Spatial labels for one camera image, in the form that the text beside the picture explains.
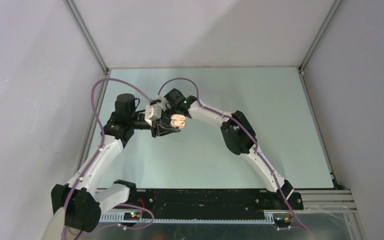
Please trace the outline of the white earbud charging case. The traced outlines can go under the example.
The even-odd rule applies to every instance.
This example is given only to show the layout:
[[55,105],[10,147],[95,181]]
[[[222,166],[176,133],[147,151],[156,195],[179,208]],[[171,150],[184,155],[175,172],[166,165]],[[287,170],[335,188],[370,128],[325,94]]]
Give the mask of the white earbud charging case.
[[173,114],[170,117],[170,126],[173,128],[181,129],[186,125],[186,117],[182,114]]

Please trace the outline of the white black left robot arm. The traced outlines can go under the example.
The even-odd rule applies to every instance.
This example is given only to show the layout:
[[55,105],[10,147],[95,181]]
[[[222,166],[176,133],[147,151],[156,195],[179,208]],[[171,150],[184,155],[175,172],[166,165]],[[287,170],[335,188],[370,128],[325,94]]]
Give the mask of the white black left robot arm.
[[150,130],[152,137],[177,133],[190,116],[187,100],[178,91],[151,100],[143,110],[131,93],[117,96],[114,111],[101,128],[100,142],[93,153],[67,181],[56,184],[51,191],[54,216],[48,229],[64,234],[66,227],[92,232],[103,214],[122,204],[133,208],[138,202],[135,184],[116,180],[107,189],[97,192],[99,182],[115,158],[127,146],[135,130]]

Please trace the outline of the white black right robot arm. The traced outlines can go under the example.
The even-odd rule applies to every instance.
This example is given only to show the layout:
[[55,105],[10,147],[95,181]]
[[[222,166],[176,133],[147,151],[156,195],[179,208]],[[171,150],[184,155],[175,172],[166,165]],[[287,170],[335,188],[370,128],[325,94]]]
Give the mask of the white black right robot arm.
[[185,97],[176,88],[164,96],[157,96],[157,99],[170,115],[183,115],[219,128],[228,150],[244,157],[263,180],[266,190],[272,192],[271,204],[277,209],[284,209],[290,204],[294,187],[263,154],[256,132],[243,112],[222,111],[200,101],[196,96]]

